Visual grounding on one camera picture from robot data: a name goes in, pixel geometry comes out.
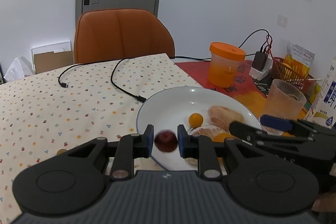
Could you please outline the red plum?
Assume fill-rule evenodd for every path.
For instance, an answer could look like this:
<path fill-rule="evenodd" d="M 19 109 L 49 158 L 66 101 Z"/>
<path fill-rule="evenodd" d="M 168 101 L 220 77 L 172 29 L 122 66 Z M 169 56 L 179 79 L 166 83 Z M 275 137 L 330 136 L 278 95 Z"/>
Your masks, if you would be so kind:
<path fill-rule="evenodd" d="M 154 144 L 161 152 L 171 153 L 177 148 L 178 140 L 175 133 L 169 130 L 163 130 L 155 136 Z"/>

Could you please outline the small kumquat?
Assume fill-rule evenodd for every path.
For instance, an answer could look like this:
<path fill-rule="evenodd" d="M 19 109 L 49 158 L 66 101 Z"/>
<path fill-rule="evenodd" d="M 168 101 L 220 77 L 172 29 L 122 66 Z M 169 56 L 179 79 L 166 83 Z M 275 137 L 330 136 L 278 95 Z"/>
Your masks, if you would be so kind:
<path fill-rule="evenodd" d="M 204 118 L 199 113 L 193 113 L 189 116 L 188 122 L 191 128 L 197 128 L 201 127 L 204 122 Z"/>

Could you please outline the small peeled pomelo segment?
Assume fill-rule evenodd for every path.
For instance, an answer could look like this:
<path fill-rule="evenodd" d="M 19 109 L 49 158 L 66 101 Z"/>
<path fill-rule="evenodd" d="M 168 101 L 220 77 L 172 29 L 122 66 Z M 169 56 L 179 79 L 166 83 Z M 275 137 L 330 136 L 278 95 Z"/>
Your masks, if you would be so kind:
<path fill-rule="evenodd" d="M 191 130 L 190 132 L 190 134 L 193 136 L 198 136 L 198 135 L 207 136 L 211 138 L 212 141 L 213 141 L 213 138 L 220 133 L 228 133 L 228 132 L 224 131 L 224 129 L 220 127 L 213 126 L 213 125 L 198 127 L 198 128 Z"/>

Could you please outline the medium orange tangerine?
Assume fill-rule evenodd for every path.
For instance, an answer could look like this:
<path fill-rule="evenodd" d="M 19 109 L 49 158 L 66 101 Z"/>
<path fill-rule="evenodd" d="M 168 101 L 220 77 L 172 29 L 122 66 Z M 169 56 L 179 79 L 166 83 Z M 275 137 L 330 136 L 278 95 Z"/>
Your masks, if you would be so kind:
<path fill-rule="evenodd" d="M 234 138 L 236 139 L 236 137 L 234 137 L 233 135 L 229 134 L 229 133 L 220 133 L 218 134 L 217 136 L 215 136 L 213 138 L 213 141 L 214 142 L 220 142 L 220 143 L 223 143 L 225 139 L 227 138 Z"/>

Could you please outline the large peeled pomelo segment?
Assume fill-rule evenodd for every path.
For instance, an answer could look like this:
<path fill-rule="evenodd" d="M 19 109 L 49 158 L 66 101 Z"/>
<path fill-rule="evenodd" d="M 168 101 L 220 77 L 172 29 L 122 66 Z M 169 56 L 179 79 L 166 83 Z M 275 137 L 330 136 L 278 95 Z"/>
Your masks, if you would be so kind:
<path fill-rule="evenodd" d="M 232 122 L 245 122 L 241 113 L 224 106 L 213 105 L 208 109 L 207 113 L 210 119 L 210 124 L 220 127 L 226 132 L 229 131 Z"/>

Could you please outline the ribbed clear glass cup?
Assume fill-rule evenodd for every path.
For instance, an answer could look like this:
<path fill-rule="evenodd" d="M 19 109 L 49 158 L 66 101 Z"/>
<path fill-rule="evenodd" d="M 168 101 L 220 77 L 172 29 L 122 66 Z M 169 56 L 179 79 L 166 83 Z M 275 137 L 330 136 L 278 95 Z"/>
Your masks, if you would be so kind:
<path fill-rule="evenodd" d="M 306 115 L 305 104 L 306 97 L 299 89 L 289 82 L 275 79 L 270 86 L 259 120 L 263 115 L 292 120 L 303 119 Z"/>

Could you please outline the white ceramic plate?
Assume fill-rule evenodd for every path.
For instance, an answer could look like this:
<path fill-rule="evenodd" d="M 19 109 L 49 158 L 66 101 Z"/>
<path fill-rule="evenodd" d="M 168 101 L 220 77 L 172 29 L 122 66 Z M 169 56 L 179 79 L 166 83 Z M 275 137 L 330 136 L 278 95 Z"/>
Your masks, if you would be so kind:
<path fill-rule="evenodd" d="M 149 97 L 139 108 L 136 128 L 143 134 L 147 125 L 154 126 L 154 135 L 161 131 L 177 133 L 177 127 L 184 125 L 187 133 L 192 129 L 189 116 L 199 113 L 203 117 L 203 125 L 210 125 L 207 110 L 219 105 L 235 110 L 243 115 L 247 125 L 261 129 L 258 119 L 243 104 L 235 99 L 214 90 L 182 86 L 160 91 Z"/>

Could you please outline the orange red cat placemat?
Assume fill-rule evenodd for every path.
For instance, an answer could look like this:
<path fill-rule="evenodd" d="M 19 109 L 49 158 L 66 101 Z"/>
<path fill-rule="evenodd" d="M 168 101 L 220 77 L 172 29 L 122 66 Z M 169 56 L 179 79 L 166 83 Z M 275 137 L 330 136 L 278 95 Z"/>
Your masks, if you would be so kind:
<path fill-rule="evenodd" d="M 219 88 L 208 79 L 210 63 L 191 59 L 173 60 L 183 71 L 191 76 L 202 87 L 226 94 L 248 108 L 258 118 L 264 108 L 272 79 L 268 76 L 262 81 L 249 76 L 252 61 L 243 61 L 238 68 L 233 84 L 228 88 Z"/>

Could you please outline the white milk carton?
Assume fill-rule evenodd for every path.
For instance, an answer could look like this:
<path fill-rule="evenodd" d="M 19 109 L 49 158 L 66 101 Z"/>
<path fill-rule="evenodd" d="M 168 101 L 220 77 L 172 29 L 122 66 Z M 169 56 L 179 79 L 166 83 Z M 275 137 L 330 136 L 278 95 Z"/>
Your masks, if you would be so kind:
<path fill-rule="evenodd" d="M 316 96 L 312 106 L 308 110 L 305 120 L 317 123 L 327 128 L 335 124 L 335 101 L 336 101 L 336 59 L 332 59 L 326 77 L 323 80 L 321 90 Z"/>

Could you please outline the white power strip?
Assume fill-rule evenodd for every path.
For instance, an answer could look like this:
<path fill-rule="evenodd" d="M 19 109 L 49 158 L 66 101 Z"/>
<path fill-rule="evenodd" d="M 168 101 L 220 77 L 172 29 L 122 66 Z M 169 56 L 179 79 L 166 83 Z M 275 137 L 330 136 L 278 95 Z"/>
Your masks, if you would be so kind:
<path fill-rule="evenodd" d="M 249 76 L 254 80 L 261 81 L 270 74 L 272 70 L 273 60 L 271 57 L 268 57 L 265 63 L 264 68 L 261 71 L 258 71 L 255 68 L 251 68 L 249 71 Z"/>

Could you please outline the yellow snack package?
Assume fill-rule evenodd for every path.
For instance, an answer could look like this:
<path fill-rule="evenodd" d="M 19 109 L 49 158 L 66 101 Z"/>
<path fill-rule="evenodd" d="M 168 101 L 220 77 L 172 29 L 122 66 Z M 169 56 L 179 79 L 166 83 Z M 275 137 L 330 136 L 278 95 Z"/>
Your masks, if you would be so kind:
<path fill-rule="evenodd" d="M 307 77 L 314 58 L 315 54 L 313 52 L 289 42 L 287 45 L 287 54 L 283 63 L 288 65 L 301 77 Z"/>

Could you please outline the black charger adapter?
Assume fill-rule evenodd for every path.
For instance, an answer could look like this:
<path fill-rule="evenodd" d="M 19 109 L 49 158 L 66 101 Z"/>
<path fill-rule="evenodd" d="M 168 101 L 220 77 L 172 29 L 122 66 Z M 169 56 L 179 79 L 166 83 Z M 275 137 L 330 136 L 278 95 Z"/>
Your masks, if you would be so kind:
<path fill-rule="evenodd" d="M 257 51 L 255 53 L 255 57 L 252 63 L 252 68 L 262 71 L 266 65 L 266 61 L 268 60 L 268 55 L 265 52 Z"/>

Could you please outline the orange lidded plastic jar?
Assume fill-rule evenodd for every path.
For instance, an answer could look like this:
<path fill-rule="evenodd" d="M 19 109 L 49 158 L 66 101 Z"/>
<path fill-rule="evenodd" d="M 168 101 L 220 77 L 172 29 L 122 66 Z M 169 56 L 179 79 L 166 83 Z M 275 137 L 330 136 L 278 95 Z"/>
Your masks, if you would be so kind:
<path fill-rule="evenodd" d="M 245 51 L 227 43 L 212 42 L 210 52 L 208 81 L 220 88 L 230 87 L 238 67 L 245 60 Z"/>

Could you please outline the dotted cream tablecloth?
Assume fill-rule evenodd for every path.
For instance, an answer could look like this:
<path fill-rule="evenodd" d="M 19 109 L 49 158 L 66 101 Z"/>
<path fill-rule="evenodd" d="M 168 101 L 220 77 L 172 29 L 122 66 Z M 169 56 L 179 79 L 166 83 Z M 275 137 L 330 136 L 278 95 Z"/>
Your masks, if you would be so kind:
<path fill-rule="evenodd" d="M 165 54 L 60 68 L 1 85 L 1 223 L 21 212 L 12 184 L 22 170 L 60 149 L 135 132 L 136 96 L 177 86 L 197 82 Z"/>

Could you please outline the orange leather chair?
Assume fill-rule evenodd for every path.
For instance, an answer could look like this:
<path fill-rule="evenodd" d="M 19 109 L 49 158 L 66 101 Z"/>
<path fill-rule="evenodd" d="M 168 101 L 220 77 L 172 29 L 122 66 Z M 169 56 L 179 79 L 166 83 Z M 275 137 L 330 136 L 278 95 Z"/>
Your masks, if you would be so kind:
<path fill-rule="evenodd" d="M 143 9 L 106 9 L 83 13 L 76 26 L 74 60 L 92 63 L 165 53 L 175 56 L 173 37 Z"/>

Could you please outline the white framed board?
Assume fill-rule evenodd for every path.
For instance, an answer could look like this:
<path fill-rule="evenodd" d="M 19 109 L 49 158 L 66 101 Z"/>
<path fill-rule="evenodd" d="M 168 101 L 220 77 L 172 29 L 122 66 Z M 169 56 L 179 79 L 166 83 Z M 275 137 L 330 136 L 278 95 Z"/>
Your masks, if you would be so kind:
<path fill-rule="evenodd" d="M 34 55 L 37 55 L 39 53 L 45 53 L 45 52 L 65 52 L 65 51 L 72 51 L 72 44 L 70 41 L 58 42 L 58 43 L 53 43 L 53 44 L 49 44 L 45 46 L 31 48 L 31 56 L 32 56 L 34 72 L 35 72 Z"/>

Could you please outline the brown cardboard sheet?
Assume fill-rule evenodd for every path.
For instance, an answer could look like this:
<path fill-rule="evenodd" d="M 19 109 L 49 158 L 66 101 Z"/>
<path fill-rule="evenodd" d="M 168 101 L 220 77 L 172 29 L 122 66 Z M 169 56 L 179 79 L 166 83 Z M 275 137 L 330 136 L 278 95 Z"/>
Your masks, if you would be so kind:
<path fill-rule="evenodd" d="M 72 51 L 45 52 L 34 55 L 35 74 L 66 67 L 73 63 Z"/>

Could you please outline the clear plastic bag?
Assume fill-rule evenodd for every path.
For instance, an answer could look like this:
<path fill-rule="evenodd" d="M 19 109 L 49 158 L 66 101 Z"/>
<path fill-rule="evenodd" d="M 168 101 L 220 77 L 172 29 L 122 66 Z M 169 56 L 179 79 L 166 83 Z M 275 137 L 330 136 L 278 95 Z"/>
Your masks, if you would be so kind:
<path fill-rule="evenodd" d="M 25 77 L 32 76 L 34 73 L 31 69 L 31 64 L 28 60 L 21 56 L 16 57 L 10 64 L 9 68 L 7 69 L 4 79 L 6 82 L 12 82 L 16 80 L 23 79 Z"/>

